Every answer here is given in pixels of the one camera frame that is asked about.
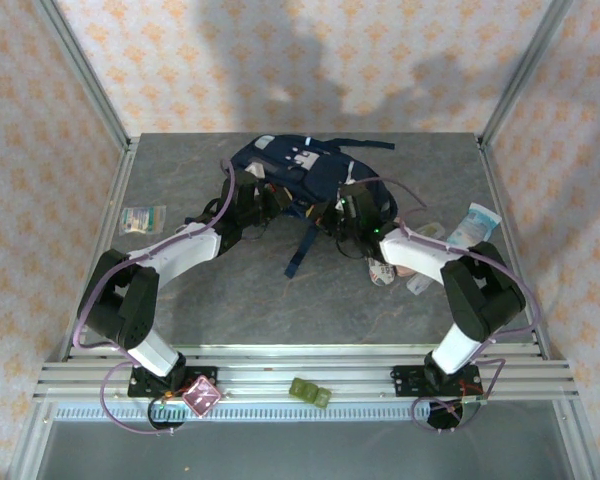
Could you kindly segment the navy blue backpack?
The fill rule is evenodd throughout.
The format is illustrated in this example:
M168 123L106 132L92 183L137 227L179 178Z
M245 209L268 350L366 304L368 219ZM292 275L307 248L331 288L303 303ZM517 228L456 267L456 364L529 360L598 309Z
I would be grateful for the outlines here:
M305 215L312 212L312 206L331 200L337 202L337 191L341 184L382 181L371 167L345 153L347 147L392 150L395 146L372 140L335 138L322 141L294 134L267 134L250 141L230 159L235 173L246 172L245 167L251 161L262 162L266 171L264 180L284 187L291 196L290 205L278 216L297 218L308 226L286 267L285 275L288 278L295 276L319 233L325 233L335 241L335 230L320 230L306 220ZM217 213L222 205L220 197L209 201L203 212L209 210ZM388 264L381 253L361 255L365 259L374 258Z

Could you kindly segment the newspaper print pencil pouch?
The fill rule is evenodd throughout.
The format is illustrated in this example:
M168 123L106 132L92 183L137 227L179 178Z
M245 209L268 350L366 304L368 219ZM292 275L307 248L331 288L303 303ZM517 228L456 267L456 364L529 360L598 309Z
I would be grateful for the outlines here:
M392 265L374 258L368 258L368 271L372 283L379 287L388 286L394 282L396 272Z

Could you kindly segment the blue white tissue pack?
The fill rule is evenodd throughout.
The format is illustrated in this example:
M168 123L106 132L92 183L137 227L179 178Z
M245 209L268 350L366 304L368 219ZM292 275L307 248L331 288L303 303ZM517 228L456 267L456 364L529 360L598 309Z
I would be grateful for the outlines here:
M449 235L447 242L458 247L472 247L488 241L501 220L501 216L492 210L471 203L466 216Z

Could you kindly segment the green white sticker packet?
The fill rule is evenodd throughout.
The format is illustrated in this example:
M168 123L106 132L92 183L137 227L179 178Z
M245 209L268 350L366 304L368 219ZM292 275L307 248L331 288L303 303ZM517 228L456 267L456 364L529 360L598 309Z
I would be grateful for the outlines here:
M166 206L125 207L121 211L118 231L120 235L139 233L159 234L164 229Z

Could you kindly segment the green block strip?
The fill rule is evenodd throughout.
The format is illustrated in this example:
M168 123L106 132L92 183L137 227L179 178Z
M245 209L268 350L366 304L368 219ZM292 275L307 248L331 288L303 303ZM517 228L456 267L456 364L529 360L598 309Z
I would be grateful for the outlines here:
M327 408L332 397L330 390L298 377L292 380L289 394L296 399L322 409Z

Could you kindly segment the pink square tag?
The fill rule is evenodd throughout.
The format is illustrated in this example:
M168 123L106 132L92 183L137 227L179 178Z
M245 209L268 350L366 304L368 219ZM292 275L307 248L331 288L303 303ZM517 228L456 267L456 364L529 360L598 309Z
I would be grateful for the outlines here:
M182 394L182 401L199 418L206 416L222 399L212 379L201 375Z

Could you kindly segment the aluminium table side rail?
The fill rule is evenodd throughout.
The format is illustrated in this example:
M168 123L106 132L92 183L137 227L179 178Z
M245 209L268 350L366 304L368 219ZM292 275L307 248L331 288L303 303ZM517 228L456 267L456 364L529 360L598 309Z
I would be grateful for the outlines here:
M68 359L69 354L71 353L73 348L73 335L78 324L78 308L80 306L81 299L86 287L88 286L91 275L98 263L100 255L110 247L113 238L117 234L119 215L138 144L139 137L132 138L129 145L125 147L120 154L115 173L112 177L108 196L105 201L104 210L101 215L101 222L98 229L98 236L96 238L93 254L83 275L81 291L78 294L77 300L73 307L73 316L69 320L62 342L58 347L58 351L55 356L56 360L65 361Z
M512 330L500 331L496 336L498 341L506 339L521 340L523 336L532 338L534 344L539 350L540 356L544 360L551 358L551 349L548 343L548 336L545 330L545 323L542 319L542 309L539 300L532 292L532 282L527 279L524 268L520 262L517 244L515 240L514 218L508 210L510 207L509 197L506 194L504 184L499 179L494 161L491 159L491 150L482 144L478 144L480 158L489 182L489 188L493 197L494 204L502 217L501 230L507 246L510 259L510 265L517 277L523 281L521 289L525 293L527 306L525 309L525 318L528 323L525 327L516 327Z

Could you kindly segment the aluminium mounting rail beams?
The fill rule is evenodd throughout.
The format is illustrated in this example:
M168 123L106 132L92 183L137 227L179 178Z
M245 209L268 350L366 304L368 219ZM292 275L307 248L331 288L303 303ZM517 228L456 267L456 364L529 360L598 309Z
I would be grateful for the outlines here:
M217 382L230 403L287 402L294 378L330 390L336 402L394 401L391 371L420 365L430 351L419 345L201 345L183 347L192 366L215 366ZM125 396L129 368L107 348L71 351L64 362L43 365L37 399L94 400ZM556 400L578 394L565 360L547 360L535 343L493 344L479 357L480 379L494 400Z

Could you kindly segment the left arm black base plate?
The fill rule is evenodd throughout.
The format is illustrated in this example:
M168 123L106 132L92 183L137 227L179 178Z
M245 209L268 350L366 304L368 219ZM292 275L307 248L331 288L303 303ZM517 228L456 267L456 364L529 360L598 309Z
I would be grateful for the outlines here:
M204 376L215 382L218 369L213 366L189 366L177 368L166 377L159 377L149 370L137 367L131 371L127 389L130 398L158 398L166 392L175 393L182 388L188 389L195 380Z

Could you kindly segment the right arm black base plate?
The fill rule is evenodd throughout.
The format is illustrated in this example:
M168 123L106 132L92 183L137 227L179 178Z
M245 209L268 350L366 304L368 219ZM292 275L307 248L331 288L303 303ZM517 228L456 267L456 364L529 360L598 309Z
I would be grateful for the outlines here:
M397 397L462 397L482 395L479 369L466 365L448 375L433 365L397 365L391 371Z

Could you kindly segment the aluminium frame post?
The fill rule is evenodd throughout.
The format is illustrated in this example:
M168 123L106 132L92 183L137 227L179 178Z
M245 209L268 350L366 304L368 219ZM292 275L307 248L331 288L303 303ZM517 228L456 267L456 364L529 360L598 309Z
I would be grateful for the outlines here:
M115 144L126 151L131 142L130 136L58 1L32 0L32 4L58 42L61 53L104 123L105 129Z
M569 12L574 0L551 0L529 44L516 63L513 73L504 88L494 111L481 134L476 137L477 145L485 151L495 140L528 81L536 71L550 43Z

